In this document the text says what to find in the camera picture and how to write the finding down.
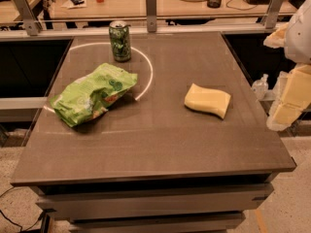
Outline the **yellow wrapped gripper finger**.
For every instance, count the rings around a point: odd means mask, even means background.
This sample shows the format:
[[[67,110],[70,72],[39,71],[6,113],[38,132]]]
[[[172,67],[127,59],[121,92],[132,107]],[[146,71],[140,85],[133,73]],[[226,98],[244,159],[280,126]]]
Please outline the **yellow wrapped gripper finger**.
[[[265,38],[263,44],[266,47],[278,49],[282,48],[285,45],[285,35],[288,29],[288,23],[280,26],[275,32],[271,33]]]

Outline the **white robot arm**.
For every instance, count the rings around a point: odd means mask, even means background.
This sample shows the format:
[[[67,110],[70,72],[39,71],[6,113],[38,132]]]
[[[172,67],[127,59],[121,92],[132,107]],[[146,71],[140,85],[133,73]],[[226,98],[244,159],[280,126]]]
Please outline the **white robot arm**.
[[[280,89],[266,122],[274,131],[290,127],[311,104],[311,0],[305,0],[290,21],[265,38],[270,48],[283,48],[295,63],[286,77],[278,80]]]

